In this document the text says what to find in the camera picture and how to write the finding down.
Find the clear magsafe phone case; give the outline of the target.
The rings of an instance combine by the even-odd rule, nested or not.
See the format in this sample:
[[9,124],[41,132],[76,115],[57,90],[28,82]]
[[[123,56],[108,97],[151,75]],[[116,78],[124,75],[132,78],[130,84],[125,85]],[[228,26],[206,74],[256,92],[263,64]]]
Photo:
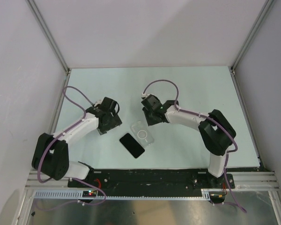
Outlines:
[[153,136],[149,132],[147,125],[144,124],[142,121],[137,121],[133,123],[130,126],[130,129],[134,134],[136,140],[143,148],[146,148],[154,143]]

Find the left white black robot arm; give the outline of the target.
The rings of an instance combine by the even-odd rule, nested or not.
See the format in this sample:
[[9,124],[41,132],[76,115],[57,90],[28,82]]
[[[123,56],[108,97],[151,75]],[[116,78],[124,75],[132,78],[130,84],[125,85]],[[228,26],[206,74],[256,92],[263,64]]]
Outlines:
[[74,124],[54,134],[43,133],[39,136],[32,167],[37,170],[37,179],[46,183],[51,179],[78,179],[84,187],[94,183],[94,175],[90,166],[69,159],[70,146],[88,133],[97,130],[99,134],[120,126],[122,121],[115,110],[90,107]]

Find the black smartphone blue edge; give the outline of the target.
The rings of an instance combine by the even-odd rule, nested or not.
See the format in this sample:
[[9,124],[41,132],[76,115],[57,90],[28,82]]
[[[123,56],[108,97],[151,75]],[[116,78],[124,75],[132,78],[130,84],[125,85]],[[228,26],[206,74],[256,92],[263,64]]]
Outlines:
[[145,149],[135,140],[135,138],[133,138],[130,133],[123,135],[119,141],[134,158],[138,158],[145,152]]

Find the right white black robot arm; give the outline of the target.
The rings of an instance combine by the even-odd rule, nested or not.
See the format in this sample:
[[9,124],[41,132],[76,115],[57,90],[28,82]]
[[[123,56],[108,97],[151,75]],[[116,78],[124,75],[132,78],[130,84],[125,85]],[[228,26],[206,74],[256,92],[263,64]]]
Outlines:
[[218,188],[224,182],[228,148],[234,145],[237,150],[234,140],[236,131],[222,112],[216,109],[208,114],[191,112],[182,109],[177,100],[161,103],[153,95],[143,98],[141,103],[149,126],[159,123],[179,124],[200,133],[206,149],[210,152],[207,182],[209,186]]

